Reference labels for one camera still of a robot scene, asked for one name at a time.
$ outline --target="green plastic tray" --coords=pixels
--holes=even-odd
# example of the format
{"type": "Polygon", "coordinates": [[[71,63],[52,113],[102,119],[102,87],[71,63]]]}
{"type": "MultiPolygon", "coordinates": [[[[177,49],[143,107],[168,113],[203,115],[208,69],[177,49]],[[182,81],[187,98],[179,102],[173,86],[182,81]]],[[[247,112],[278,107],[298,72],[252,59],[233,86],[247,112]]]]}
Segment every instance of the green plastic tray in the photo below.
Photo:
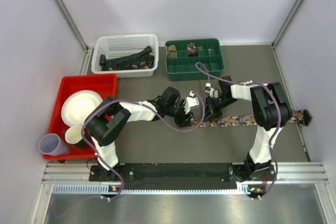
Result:
{"type": "Polygon", "coordinates": [[[203,63],[209,73],[220,77],[224,70],[224,62],[218,39],[170,40],[166,46],[175,45],[177,58],[167,58],[166,70],[171,81],[205,80],[207,76],[196,69],[196,62],[203,63]],[[198,57],[188,57],[187,44],[195,42],[198,57]]]}

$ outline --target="red plastic tray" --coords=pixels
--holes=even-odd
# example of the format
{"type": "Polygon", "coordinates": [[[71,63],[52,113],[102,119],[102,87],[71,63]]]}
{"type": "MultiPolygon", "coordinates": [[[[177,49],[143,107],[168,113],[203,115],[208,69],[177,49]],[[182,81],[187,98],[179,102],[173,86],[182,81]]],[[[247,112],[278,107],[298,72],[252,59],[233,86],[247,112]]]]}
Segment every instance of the red plastic tray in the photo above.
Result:
{"type": "MultiPolygon", "coordinates": [[[[51,118],[49,133],[56,133],[60,138],[65,141],[62,131],[66,131],[67,126],[61,118],[61,109],[63,103],[67,98],[80,90],[93,90],[100,94],[102,99],[109,96],[116,96],[117,89],[117,76],[115,74],[100,74],[91,76],[66,76],[62,79],[59,87],[56,104],[51,118]]],[[[71,158],[91,158],[96,157],[92,148],[79,149],[71,144],[69,155],[49,156],[43,155],[44,159],[71,159],[71,158]]]]}

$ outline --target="black object in basket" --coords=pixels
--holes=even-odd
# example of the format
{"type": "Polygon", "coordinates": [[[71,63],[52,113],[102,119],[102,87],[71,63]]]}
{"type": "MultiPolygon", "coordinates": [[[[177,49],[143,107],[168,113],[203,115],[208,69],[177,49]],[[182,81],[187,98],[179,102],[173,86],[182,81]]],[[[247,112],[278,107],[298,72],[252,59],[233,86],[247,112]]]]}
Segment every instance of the black object in basket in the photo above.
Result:
{"type": "Polygon", "coordinates": [[[102,71],[116,70],[134,70],[134,69],[150,69],[154,65],[154,54],[152,47],[147,46],[137,54],[107,60],[105,55],[101,55],[99,65],[102,71]]]}

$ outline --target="white plastic basket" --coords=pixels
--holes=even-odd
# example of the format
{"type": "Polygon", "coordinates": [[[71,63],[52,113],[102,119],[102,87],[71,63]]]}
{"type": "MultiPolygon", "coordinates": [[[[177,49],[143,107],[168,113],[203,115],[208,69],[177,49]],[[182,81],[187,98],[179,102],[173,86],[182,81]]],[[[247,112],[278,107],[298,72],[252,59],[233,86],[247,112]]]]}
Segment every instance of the white plastic basket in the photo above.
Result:
{"type": "Polygon", "coordinates": [[[115,73],[118,78],[152,76],[159,63],[159,42],[154,34],[121,35],[100,37],[93,51],[91,70],[96,74],[115,73]],[[121,58],[141,52],[145,47],[151,46],[154,54],[154,66],[151,69],[101,71],[99,65],[100,55],[106,59],[121,58]]]}

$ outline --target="cable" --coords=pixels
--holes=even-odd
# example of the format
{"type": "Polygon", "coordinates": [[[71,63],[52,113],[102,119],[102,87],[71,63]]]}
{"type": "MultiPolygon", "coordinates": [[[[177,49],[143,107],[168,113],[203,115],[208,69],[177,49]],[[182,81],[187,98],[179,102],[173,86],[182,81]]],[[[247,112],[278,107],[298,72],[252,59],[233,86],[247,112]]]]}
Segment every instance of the cable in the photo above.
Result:
{"type": "Polygon", "coordinates": [[[266,186],[267,186],[267,177],[266,177],[266,175],[265,174],[263,174],[263,183],[262,183],[263,185],[263,188],[266,188],[266,186]]]}
{"type": "MultiPolygon", "coordinates": [[[[142,106],[144,106],[144,107],[146,107],[147,109],[149,109],[149,110],[151,110],[151,111],[153,111],[169,128],[171,128],[171,129],[173,129],[173,130],[175,130],[175,131],[178,131],[178,132],[191,132],[191,131],[194,131],[195,129],[197,129],[200,125],[201,125],[201,123],[203,122],[203,120],[204,120],[204,116],[205,116],[205,105],[204,105],[204,102],[203,102],[203,100],[202,100],[202,97],[198,94],[198,93],[196,93],[196,92],[194,92],[194,94],[198,97],[198,99],[201,101],[201,104],[202,104],[202,118],[201,118],[201,120],[200,120],[200,122],[194,127],[194,128],[191,128],[191,129],[189,129],[189,130],[180,130],[180,129],[177,129],[177,128],[175,128],[175,127],[173,127],[173,126],[171,126],[170,124],[168,124],[167,123],[167,121],[165,120],[165,119],[163,119],[152,107],[150,107],[150,106],[148,106],[148,105],[146,105],[146,104],[141,104],[142,106]]],[[[108,102],[107,104],[105,104],[104,106],[102,106],[101,108],[99,108],[95,113],[93,113],[86,121],[85,121],[85,123],[84,123],[84,125],[83,125],[83,127],[82,127],[82,130],[81,130],[81,135],[82,135],[82,138],[83,138],[83,140],[94,150],[94,152],[95,153],[97,153],[98,154],[98,151],[97,151],[97,149],[96,149],[96,147],[93,145],[93,144],[91,144],[87,139],[86,139],[86,137],[85,137],[85,134],[84,134],[84,131],[85,131],[85,128],[86,128],[86,126],[88,125],[88,123],[99,113],[99,112],[101,112],[102,110],[104,110],[106,107],[108,107],[108,106],[110,106],[110,105],[112,105],[112,104],[114,104],[114,103],[118,103],[118,102],[127,102],[127,103],[131,103],[131,104],[135,104],[135,105],[140,105],[138,102],[133,102],[133,101],[128,101],[128,100],[124,100],[124,99],[118,99],[118,100],[114,100],[114,101],[111,101],[111,102],[108,102]]],[[[119,191],[118,191],[118,193],[114,196],[114,197],[112,197],[111,198],[111,200],[113,200],[113,199],[116,199],[116,198],[118,198],[119,196],[120,196],[120,194],[121,194],[121,192],[123,191],[123,189],[124,189],[124,180],[122,179],[122,177],[120,176],[120,174],[116,171],[116,170],[114,170],[110,165],[108,165],[106,162],[105,162],[105,160],[101,157],[101,156],[99,156],[98,155],[98,158],[102,161],[102,163],[103,164],[105,164],[106,165],[106,167],[108,167],[114,174],[116,174],[117,175],[117,177],[120,179],[120,181],[121,181],[121,186],[120,186],[120,189],[119,189],[119,191]]],[[[100,198],[100,196],[89,196],[89,197],[87,197],[87,198],[85,198],[85,199],[83,199],[83,200],[81,200],[81,201],[79,201],[79,202],[77,202],[75,205],[73,205],[71,208],[69,208],[68,210],[66,210],[63,214],[61,214],[61,215],[57,215],[56,214],[56,212],[55,212],[55,205],[54,205],[54,208],[53,208],[53,212],[54,212],[54,215],[55,215],[55,217],[56,218],[62,218],[63,216],[65,216],[68,212],[70,212],[72,209],[74,209],[75,207],[77,207],[80,203],[82,203],[82,202],[84,202],[84,201],[86,201],[87,199],[91,199],[91,198],[100,198]]]]}
{"type": "Polygon", "coordinates": [[[277,161],[277,159],[276,159],[275,156],[274,156],[273,149],[272,149],[271,146],[272,146],[272,140],[273,140],[273,138],[276,136],[276,134],[278,133],[278,131],[279,131],[279,129],[280,129],[280,126],[281,126],[281,113],[280,113],[280,107],[279,107],[279,105],[278,105],[278,103],[277,103],[277,101],[276,101],[274,95],[272,94],[272,92],[271,92],[271,91],[268,89],[268,87],[266,87],[263,83],[259,83],[259,82],[251,82],[251,83],[248,83],[248,84],[243,84],[243,83],[240,83],[240,82],[224,80],[224,79],[222,79],[222,78],[219,78],[219,77],[217,77],[217,76],[214,76],[214,75],[212,75],[212,74],[209,74],[209,72],[208,72],[207,70],[206,70],[206,72],[203,71],[203,70],[198,66],[199,64],[200,64],[201,66],[203,66],[203,67],[206,69],[205,65],[204,65],[203,63],[201,63],[201,62],[197,62],[197,63],[195,64],[196,68],[198,69],[199,72],[201,72],[201,73],[207,75],[208,78],[212,77],[212,78],[217,79],[217,80],[219,80],[219,81],[223,81],[223,82],[230,83],[230,84],[241,85],[241,86],[244,86],[244,85],[246,85],[246,86],[250,86],[250,85],[258,85],[258,86],[261,86],[263,89],[265,89],[265,91],[266,91],[266,92],[268,93],[268,95],[271,97],[271,99],[272,99],[272,101],[273,101],[273,103],[274,103],[274,105],[275,105],[275,108],[276,108],[277,113],[278,113],[278,123],[277,123],[277,127],[276,127],[276,129],[275,129],[273,135],[272,135],[272,136],[270,137],[270,139],[269,139],[268,144],[269,144],[269,146],[270,146],[270,147],[269,147],[269,151],[270,151],[271,157],[273,158],[273,160],[274,160],[274,162],[275,162],[276,171],[275,171],[275,174],[274,174],[274,178],[273,178],[273,180],[272,180],[272,183],[270,184],[268,190],[261,196],[261,199],[263,199],[263,198],[266,197],[266,195],[268,194],[268,192],[273,188],[273,185],[274,185],[275,181],[277,180],[277,176],[278,176],[278,161],[277,161]]]}
{"type": "Polygon", "coordinates": [[[91,159],[95,159],[93,157],[89,158],[88,161],[86,162],[86,168],[89,169],[91,171],[91,169],[89,168],[89,162],[91,159]]]}

